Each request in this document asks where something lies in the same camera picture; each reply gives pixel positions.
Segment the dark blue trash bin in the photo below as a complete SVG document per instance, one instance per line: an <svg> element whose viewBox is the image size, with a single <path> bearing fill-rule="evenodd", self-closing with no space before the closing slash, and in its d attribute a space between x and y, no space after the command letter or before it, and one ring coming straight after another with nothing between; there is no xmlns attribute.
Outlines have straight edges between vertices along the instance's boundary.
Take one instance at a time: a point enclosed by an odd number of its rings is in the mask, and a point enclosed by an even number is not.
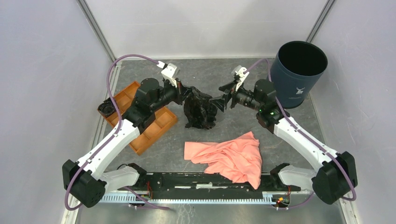
<svg viewBox="0 0 396 224"><path fill-rule="evenodd" d="M291 41L280 47L267 79L274 83L281 106L293 109L303 103L327 66L322 49L308 42Z"/></svg>

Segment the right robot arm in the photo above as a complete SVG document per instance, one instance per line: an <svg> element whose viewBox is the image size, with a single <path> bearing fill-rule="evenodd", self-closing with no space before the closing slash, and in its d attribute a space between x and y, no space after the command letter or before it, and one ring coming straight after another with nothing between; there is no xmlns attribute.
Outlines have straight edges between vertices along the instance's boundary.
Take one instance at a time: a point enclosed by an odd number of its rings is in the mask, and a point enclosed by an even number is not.
<svg viewBox="0 0 396 224"><path fill-rule="evenodd" d="M297 168L284 163L276 167L270 177L270 185L282 190L292 185L314 193L326 204L343 198L354 201L358 185L355 158L347 151L339 153L304 130L278 103L274 84L266 79L256 81L252 91L243 84L232 81L219 88L220 97L210 103L224 112L227 104L236 104L255 110L259 124L283 139L299 152L311 165L311 169Z"/></svg>

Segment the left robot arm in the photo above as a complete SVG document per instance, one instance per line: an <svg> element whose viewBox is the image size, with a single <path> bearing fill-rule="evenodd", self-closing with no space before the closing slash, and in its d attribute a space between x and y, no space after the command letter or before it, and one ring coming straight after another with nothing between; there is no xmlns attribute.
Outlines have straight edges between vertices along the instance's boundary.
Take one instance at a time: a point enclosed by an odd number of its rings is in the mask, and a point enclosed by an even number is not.
<svg viewBox="0 0 396 224"><path fill-rule="evenodd" d="M66 208L72 210L68 204L70 195L78 199L81 205L90 208L111 191L129 186L135 190L143 189L147 178L134 167L127 165L111 172L105 169L130 142L139 138L154 123L158 110L171 102L181 105L190 93L191 87L179 80L176 85L164 80L161 86L155 78L144 79L113 130L86 155L63 164Z"/></svg>

